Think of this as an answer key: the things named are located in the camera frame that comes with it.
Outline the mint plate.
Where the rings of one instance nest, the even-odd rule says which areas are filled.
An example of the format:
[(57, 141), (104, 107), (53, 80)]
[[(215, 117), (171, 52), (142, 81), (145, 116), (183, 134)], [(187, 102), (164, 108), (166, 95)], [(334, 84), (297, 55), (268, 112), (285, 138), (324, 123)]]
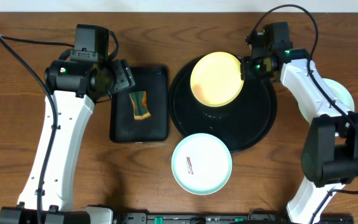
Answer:
[(232, 156), (216, 136), (197, 133), (176, 146), (171, 161), (172, 173), (184, 190), (209, 195), (222, 189), (232, 172)]
[(350, 108), (351, 111), (355, 112), (354, 100), (349, 91), (337, 81), (328, 78), (324, 78), (323, 80), (338, 100)]

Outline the yellow plate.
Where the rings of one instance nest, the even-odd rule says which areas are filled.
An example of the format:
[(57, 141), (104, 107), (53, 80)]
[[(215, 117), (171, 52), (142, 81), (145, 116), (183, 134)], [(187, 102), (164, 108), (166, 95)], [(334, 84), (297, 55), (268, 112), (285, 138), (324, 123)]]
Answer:
[(198, 102), (209, 107), (229, 104), (241, 92), (241, 63), (227, 52), (213, 52), (202, 57), (190, 76), (190, 87)]

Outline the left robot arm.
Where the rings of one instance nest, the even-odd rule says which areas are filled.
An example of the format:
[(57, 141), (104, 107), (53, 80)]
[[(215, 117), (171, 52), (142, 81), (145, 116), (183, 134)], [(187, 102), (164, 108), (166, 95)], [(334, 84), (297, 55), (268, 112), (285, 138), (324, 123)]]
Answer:
[(55, 60), (45, 70), (45, 117), (34, 164), (15, 207), (0, 223), (112, 223), (112, 209), (73, 208), (76, 163), (85, 127), (104, 96), (134, 85), (126, 60)]

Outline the orange green sponge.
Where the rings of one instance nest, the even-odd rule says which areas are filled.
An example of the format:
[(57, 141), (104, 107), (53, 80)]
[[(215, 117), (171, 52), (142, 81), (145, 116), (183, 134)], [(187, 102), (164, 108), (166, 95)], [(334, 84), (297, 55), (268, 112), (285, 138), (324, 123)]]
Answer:
[(147, 106), (147, 92), (146, 91), (135, 91), (129, 93), (133, 115), (135, 120), (142, 120), (151, 117), (151, 113)]

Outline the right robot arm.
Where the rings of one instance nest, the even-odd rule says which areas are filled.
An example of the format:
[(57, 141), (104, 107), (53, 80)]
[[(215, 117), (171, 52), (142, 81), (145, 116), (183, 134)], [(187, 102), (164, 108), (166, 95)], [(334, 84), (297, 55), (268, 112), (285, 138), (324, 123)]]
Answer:
[(293, 48), (287, 31), (252, 31), (246, 43), (251, 55), (242, 61), (242, 77), (279, 80), (310, 124), (301, 155), (305, 176), (285, 211), (292, 223), (318, 223), (335, 194), (358, 177), (358, 113), (329, 89), (312, 53)]

